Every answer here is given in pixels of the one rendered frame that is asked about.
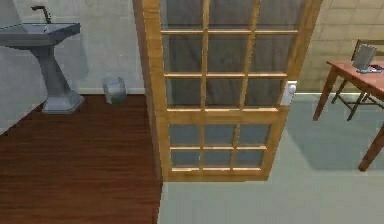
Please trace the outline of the grey pedestal sink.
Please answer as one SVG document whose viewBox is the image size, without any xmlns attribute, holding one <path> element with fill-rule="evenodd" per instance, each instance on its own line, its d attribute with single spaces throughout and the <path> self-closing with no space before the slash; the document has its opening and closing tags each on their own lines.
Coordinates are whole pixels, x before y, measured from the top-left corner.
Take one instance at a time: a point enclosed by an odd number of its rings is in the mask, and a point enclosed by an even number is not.
<svg viewBox="0 0 384 224">
<path fill-rule="evenodd" d="M 55 46 L 79 33 L 79 23 L 20 23 L 0 28 L 0 46 L 28 50 L 38 60 L 47 91 L 45 114 L 70 114 L 84 102 L 70 88 L 55 58 Z"/>
</svg>

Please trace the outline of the wooden glass-paned door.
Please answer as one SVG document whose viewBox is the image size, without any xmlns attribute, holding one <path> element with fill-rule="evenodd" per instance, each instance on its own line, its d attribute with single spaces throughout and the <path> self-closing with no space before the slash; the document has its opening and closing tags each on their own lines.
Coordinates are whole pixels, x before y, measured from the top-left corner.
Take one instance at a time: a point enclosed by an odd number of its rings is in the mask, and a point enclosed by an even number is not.
<svg viewBox="0 0 384 224">
<path fill-rule="evenodd" d="M 160 177 L 268 179 L 323 0 L 131 0 Z"/>
</svg>

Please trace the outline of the black sink faucet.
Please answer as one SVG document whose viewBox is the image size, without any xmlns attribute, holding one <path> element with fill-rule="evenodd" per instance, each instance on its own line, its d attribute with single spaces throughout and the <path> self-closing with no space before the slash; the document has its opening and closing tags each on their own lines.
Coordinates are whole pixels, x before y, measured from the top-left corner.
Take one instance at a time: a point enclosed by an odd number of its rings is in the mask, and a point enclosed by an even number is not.
<svg viewBox="0 0 384 224">
<path fill-rule="evenodd" d="M 47 8 L 43 5 L 36 5 L 36 6 L 32 6 L 31 9 L 33 11 L 37 11 L 37 10 L 41 10 L 44 14 L 44 18 L 45 18 L 45 21 L 47 24 L 51 24 L 52 21 L 51 21 L 51 16 L 47 10 Z"/>
</svg>

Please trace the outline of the grey translucent waste bin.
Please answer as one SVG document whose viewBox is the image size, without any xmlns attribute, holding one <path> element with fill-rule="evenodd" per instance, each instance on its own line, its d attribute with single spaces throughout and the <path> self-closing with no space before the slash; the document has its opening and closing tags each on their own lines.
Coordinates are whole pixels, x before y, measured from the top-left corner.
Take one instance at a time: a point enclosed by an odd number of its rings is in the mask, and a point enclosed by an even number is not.
<svg viewBox="0 0 384 224">
<path fill-rule="evenodd" d="M 121 77 L 106 77 L 103 80 L 103 90 L 109 104 L 122 103 L 126 99 L 127 92 Z"/>
</svg>

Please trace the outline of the red-brown wooden table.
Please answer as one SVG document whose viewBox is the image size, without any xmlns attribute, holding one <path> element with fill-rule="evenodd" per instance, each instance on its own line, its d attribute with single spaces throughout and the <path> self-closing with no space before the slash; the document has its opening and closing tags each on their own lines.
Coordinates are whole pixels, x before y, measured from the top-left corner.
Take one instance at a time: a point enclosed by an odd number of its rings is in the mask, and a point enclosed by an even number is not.
<svg viewBox="0 0 384 224">
<path fill-rule="evenodd" d="M 367 93 L 369 96 L 373 96 L 378 100 L 384 101 L 384 72 L 361 74 L 353 66 L 351 61 L 327 61 L 326 64 L 330 66 L 330 70 L 313 114 L 314 121 L 317 121 L 320 118 L 325 103 L 327 102 L 338 77 L 342 77 L 345 82 L 350 82 L 360 91 Z M 362 158 L 358 169 L 361 172 L 367 171 L 383 148 L 384 122 L 382 123 L 366 154 Z"/>
</svg>

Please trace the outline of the white door knob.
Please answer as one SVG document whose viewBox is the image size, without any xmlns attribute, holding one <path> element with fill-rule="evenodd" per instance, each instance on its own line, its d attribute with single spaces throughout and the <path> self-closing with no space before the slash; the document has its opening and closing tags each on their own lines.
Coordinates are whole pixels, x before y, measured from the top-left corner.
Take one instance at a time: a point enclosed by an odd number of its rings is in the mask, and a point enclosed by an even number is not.
<svg viewBox="0 0 384 224">
<path fill-rule="evenodd" d="M 297 89 L 296 81 L 287 81 L 284 87 L 283 95 L 280 101 L 280 104 L 283 106 L 289 106 L 291 104 L 292 98 Z"/>
</svg>

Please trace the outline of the grey open laptop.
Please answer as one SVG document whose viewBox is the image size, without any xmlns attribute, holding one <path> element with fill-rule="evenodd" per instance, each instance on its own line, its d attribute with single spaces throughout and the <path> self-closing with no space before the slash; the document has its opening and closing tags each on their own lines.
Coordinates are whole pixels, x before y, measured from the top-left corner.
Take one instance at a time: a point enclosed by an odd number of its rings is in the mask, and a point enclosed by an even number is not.
<svg viewBox="0 0 384 224">
<path fill-rule="evenodd" d="M 377 48 L 372 45 L 361 44 L 358 51 L 354 54 L 352 66 L 361 74 L 381 73 L 384 68 L 378 64 L 372 64 L 376 51 Z"/>
</svg>

